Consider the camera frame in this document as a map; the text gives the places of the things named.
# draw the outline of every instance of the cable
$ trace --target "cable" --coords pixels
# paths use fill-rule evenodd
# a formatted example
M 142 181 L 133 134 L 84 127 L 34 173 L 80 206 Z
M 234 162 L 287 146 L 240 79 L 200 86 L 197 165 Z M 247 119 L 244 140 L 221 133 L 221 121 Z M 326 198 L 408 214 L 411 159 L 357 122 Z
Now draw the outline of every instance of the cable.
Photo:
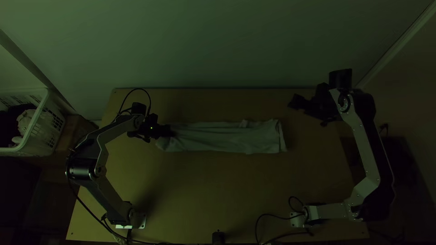
M 291 216 L 289 218 L 283 218 L 283 217 L 280 217 L 280 216 L 277 216 L 277 215 L 273 215 L 273 214 L 262 214 L 262 215 L 260 215 L 258 217 L 258 219 L 256 220 L 256 225 L 254 226 L 254 236 L 256 237 L 256 244 L 259 244 L 259 239 L 258 239 L 258 223 L 259 223 L 260 218 L 262 218 L 264 216 L 271 216 L 271 217 L 278 218 L 278 219 L 281 219 L 281 220 L 284 220 L 284 221 L 288 221 L 288 220 L 291 220 L 293 218 L 296 218 L 296 217 L 299 217 L 299 216 L 302 216 L 302 215 L 304 215 L 304 214 L 297 214 L 297 215 Z
M 301 207 L 304 207 L 304 204 L 303 204 L 302 201 L 300 201 L 300 199 L 298 199 L 296 196 L 290 196 L 289 199 L 287 200 L 287 203 L 288 203 L 289 206 L 291 207 L 292 211 L 294 211 L 294 212 L 296 212 L 296 213 L 299 213 L 299 214 L 304 214 L 303 211 L 297 211 L 297 210 L 295 210 L 295 208 L 292 207 L 292 205 L 291 205 L 291 200 L 292 200 L 292 199 L 297 200 L 297 201 L 301 204 Z
M 147 116 L 150 114 L 150 109 L 151 109 L 151 97 L 150 97 L 149 93 L 148 93 L 145 89 L 143 89 L 143 88 L 134 88 L 134 89 L 132 89 L 132 90 L 131 90 L 127 95 L 126 95 L 126 97 L 124 97 L 124 100 L 123 100 L 123 102 L 121 103 L 121 106 L 119 107 L 118 114 L 121 113 L 121 110 L 123 109 L 123 105 L 124 105 L 124 102 L 126 102 L 127 97 L 128 97 L 128 96 L 129 96 L 133 91 L 135 91 L 135 90 L 142 90 L 142 91 L 144 91 L 144 92 L 147 94 L 147 96 L 149 97 L 149 109 L 147 110 Z
M 292 207 L 292 205 L 291 205 L 291 200 L 292 200 L 292 199 L 297 200 L 297 201 L 300 203 L 301 207 L 304 208 L 304 209 L 306 210 L 306 213 L 304 213 L 304 211 L 297 211 L 297 210 L 295 210 L 295 209 Z M 300 199 L 298 199 L 296 196 L 290 196 L 289 199 L 287 200 L 287 203 L 288 203 L 289 206 L 291 207 L 292 211 L 294 211 L 294 212 L 296 212 L 296 213 L 299 213 L 299 214 L 304 214 L 304 215 L 307 214 L 307 216 L 306 216 L 306 222 L 309 221 L 309 210 L 307 209 L 307 207 L 304 206 L 303 202 L 302 202 Z

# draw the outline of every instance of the wooden table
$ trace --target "wooden table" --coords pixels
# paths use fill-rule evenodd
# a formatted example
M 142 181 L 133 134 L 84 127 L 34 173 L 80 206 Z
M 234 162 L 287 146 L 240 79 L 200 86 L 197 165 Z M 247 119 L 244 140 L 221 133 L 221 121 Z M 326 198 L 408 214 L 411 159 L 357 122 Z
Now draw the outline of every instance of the wooden table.
M 115 117 L 130 89 L 116 89 L 102 125 Z M 148 89 L 151 112 L 159 123 L 239 122 L 243 119 L 278 118 L 289 151 L 279 154 L 160 151 L 122 135 L 108 144 L 107 177 L 125 201 L 149 211 L 147 225 L 134 230 L 133 239 L 150 242 L 211 243 L 217 229 L 228 243 L 255 243 L 254 224 L 262 213 L 289 217 L 289 196 L 303 202 L 338 202 L 347 198 L 353 181 L 335 125 L 287 108 L 294 93 L 309 98 L 310 89 Z M 143 91 L 132 102 L 148 105 Z M 81 188 L 79 196 L 101 217 L 104 209 Z M 288 232 L 289 221 L 265 217 L 258 235 L 263 242 Z M 295 235 L 281 241 L 344 240 L 367 238 L 365 223 L 331 220 L 312 229 L 314 236 Z M 117 230 L 125 235 L 125 230 Z M 76 202 L 69 240 L 114 241 Z

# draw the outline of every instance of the laundry basket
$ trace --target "laundry basket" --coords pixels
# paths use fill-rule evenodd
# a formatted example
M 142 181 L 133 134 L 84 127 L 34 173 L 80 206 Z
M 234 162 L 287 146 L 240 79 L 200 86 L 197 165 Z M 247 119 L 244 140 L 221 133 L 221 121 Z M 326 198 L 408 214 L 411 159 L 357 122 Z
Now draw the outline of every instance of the laundry basket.
M 15 147 L 0 147 L 0 156 L 30 157 L 50 155 L 59 140 L 65 118 L 50 98 L 46 88 L 0 92 L 0 111 L 20 104 L 34 104 L 37 108 L 21 143 Z

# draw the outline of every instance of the white wall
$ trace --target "white wall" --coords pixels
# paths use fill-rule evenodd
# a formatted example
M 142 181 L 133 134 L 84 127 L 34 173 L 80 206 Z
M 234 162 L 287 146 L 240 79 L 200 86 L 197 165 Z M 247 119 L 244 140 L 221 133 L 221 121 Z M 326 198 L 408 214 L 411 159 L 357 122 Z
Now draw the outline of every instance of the white wall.
M 365 91 L 376 102 L 377 123 L 405 136 L 436 203 L 436 15 L 417 32 Z
M 0 91 L 4 89 L 45 87 L 41 81 L 0 45 Z
M 0 28 L 100 119 L 115 87 L 307 87 L 344 68 L 358 81 L 430 2 L 11 1 Z

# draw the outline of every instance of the robotic arm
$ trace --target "robotic arm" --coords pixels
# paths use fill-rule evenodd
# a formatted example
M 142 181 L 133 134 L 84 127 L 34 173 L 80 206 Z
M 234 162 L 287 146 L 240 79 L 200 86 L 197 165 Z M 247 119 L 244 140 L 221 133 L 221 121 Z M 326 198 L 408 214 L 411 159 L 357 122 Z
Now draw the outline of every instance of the robotic arm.
M 304 206 L 300 212 L 304 215 L 291 219 L 293 227 L 307 228 L 328 219 L 360 222 L 388 216 L 395 196 L 393 176 L 373 121 L 374 100 L 371 95 L 351 88 L 351 73 L 351 69 L 331 72 L 329 84 L 318 85 L 311 100 L 295 94 L 288 106 L 304 109 L 307 115 L 321 119 L 322 126 L 336 120 L 345 121 L 353 130 L 366 177 L 343 202 Z M 130 115 L 119 115 L 111 124 L 88 134 L 68 158 L 67 178 L 89 190 L 116 228 L 142 229 L 146 214 L 136 212 L 131 203 L 123 201 L 106 178 L 108 151 L 105 144 L 125 132 L 129 137 L 146 142 L 150 142 L 150 138 L 173 136 L 169 125 L 159 125 L 157 119 L 156 114 L 146 113 L 145 105 L 133 103 Z
M 343 202 L 307 204 L 303 216 L 291 219 L 293 227 L 311 227 L 328 219 L 376 221 L 389 215 L 395 196 L 393 175 L 374 124 L 374 99 L 359 89 L 351 89 L 351 75 L 351 69 L 330 72 L 329 84 L 318 85 L 311 100 L 295 94 L 288 106 L 304 109 L 306 114 L 321 119 L 321 126 L 345 121 L 353 130 L 366 176 Z
M 146 214 L 136 212 L 123 201 L 106 178 L 108 150 L 106 143 L 127 132 L 129 137 L 150 138 L 171 136 L 168 125 L 157 124 L 156 114 L 146 114 L 146 106 L 133 103 L 130 115 L 119 115 L 114 122 L 91 132 L 68 157 L 65 174 L 72 182 L 86 187 L 107 211 L 109 222 L 116 228 L 144 228 Z

